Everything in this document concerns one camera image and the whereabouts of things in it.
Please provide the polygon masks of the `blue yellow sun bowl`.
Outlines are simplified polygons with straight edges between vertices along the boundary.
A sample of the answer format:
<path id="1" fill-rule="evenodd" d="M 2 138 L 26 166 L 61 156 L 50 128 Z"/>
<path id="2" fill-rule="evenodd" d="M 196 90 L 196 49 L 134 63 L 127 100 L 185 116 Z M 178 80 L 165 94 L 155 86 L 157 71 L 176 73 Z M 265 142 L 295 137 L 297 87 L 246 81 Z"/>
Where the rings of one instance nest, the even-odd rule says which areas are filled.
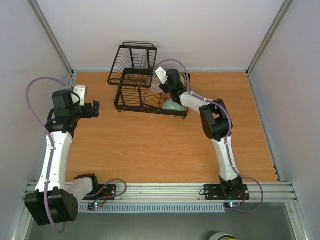
<path id="1" fill-rule="evenodd" d="M 184 87 L 188 86 L 188 78 L 186 76 L 186 74 L 182 71 L 178 71 L 179 76 L 180 76 L 180 81 L 182 82 Z"/>

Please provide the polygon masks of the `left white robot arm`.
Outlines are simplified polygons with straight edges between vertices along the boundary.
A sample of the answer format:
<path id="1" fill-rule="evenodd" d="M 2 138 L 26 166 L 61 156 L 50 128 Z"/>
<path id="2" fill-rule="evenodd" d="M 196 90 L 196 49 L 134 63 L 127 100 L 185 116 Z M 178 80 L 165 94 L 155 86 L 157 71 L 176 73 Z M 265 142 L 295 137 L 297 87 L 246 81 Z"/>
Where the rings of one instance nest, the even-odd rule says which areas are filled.
<path id="1" fill-rule="evenodd" d="M 96 199 L 101 187 L 95 174 L 88 173 L 66 185 L 66 169 L 70 147 L 80 119 L 99 116 L 100 103 L 86 103 L 87 87 L 52 94 L 53 109 L 45 124 L 46 151 L 42 172 L 33 193 L 25 196 L 24 203 L 39 226 L 74 221 L 78 216 L 79 202 L 85 197 Z"/>

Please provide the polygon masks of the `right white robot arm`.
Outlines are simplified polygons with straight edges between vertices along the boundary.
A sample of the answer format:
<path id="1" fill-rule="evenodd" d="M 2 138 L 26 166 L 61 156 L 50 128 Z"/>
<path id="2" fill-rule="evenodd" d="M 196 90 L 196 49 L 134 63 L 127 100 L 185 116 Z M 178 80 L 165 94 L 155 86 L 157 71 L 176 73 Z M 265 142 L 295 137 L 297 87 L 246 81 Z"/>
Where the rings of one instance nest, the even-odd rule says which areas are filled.
<path id="1" fill-rule="evenodd" d="M 234 197 L 243 185 L 232 150 L 233 124 L 221 99 L 211 100 L 196 94 L 182 83 L 177 69 L 155 71 L 160 88 L 169 93 L 173 102 L 200 114 L 202 129 L 211 140 L 219 164 L 220 192 L 225 198 Z"/>

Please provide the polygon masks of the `red eye pattern bowl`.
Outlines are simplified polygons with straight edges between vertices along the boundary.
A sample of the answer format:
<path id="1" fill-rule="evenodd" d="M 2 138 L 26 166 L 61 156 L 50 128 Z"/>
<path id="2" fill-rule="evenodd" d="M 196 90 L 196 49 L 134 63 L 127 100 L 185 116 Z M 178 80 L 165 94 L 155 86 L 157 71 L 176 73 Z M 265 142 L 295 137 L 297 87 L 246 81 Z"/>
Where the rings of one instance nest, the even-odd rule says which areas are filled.
<path id="1" fill-rule="evenodd" d="M 160 94 L 163 92 L 163 90 L 160 88 L 161 85 L 161 81 L 159 80 L 159 78 L 157 77 L 156 74 L 154 74 L 152 76 L 152 82 L 151 82 L 151 86 L 150 86 L 150 91 L 156 94 Z"/>

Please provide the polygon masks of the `light green bowl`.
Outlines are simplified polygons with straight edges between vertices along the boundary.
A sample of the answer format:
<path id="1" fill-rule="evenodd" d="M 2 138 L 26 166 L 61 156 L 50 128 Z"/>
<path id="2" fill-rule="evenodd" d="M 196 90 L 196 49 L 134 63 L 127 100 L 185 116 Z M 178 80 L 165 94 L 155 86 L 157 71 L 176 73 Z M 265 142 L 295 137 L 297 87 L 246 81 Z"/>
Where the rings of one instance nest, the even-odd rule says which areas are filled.
<path id="1" fill-rule="evenodd" d="M 168 111 L 177 111 L 177 112 L 183 112 L 185 108 L 178 103 L 174 102 L 171 98 L 167 99 L 163 105 L 162 105 L 163 110 L 168 110 Z"/>

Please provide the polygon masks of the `black wire dish rack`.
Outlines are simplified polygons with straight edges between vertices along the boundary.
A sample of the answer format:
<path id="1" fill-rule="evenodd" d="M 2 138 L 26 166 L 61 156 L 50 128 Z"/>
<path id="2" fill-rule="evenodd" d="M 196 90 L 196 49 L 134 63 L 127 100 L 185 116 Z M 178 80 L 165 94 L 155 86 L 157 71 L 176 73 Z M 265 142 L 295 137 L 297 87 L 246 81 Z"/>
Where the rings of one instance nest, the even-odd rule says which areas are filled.
<path id="1" fill-rule="evenodd" d="M 181 117 L 184 111 L 163 110 L 163 103 L 170 98 L 164 92 L 150 90 L 158 49 L 148 42 L 123 42 L 116 52 L 108 84 L 117 87 L 114 106 L 118 112 L 137 112 Z"/>

